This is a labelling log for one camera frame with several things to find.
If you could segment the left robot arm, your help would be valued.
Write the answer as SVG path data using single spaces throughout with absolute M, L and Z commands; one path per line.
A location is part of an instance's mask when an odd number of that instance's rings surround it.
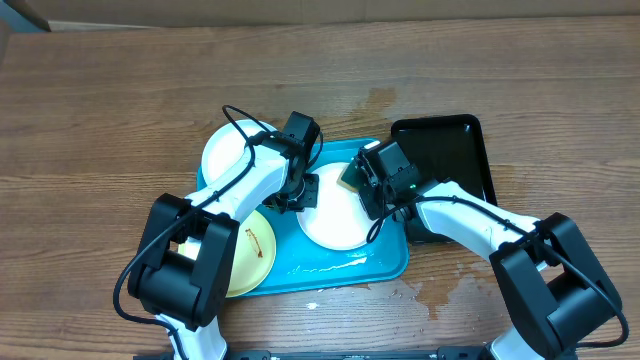
M 244 135 L 241 158 L 208 187 L 153 203 L 134 258 L 119 276 L 113 306 L 123 319 L 163 327 L 169 359 L 225 357 L 214 332 L 229 288 L 242 222 L 260 205 L 279 213 L 317 204 L 310 173 L 323 147 L 319 124 L 293 112 L 280 131 Z

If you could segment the white plate with stain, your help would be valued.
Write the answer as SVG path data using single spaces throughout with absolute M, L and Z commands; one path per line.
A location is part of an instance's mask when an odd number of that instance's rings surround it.
M 314 243 L 330 250 L 346 251 L 366 244 L 374 224 L 359 196 L 338 184 L 348 163 L 329 163 L 313 171 L 319 176 L 317 204 L 297 214 L 304 234 Z

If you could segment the green yellow sponge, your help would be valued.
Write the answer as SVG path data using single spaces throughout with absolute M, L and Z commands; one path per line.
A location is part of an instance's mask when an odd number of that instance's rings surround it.
M 358 167 L 354 161 L 340 173 L 337 184 L 354 193 L 359 191 L 362 181 L 359 179 Z

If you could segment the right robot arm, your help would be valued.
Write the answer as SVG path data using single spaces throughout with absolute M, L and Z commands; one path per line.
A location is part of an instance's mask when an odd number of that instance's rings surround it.
M 395 141 L 359 149 L 339 177 L 356 192 L 373 242 L 392 215 L 417 219 L 486 260 L 512 326 L 479 359 L 573 359 L 579 349 L 612 348 L 630 335 L 621 297 L 569 217 L 518 215 L 423 174 Z

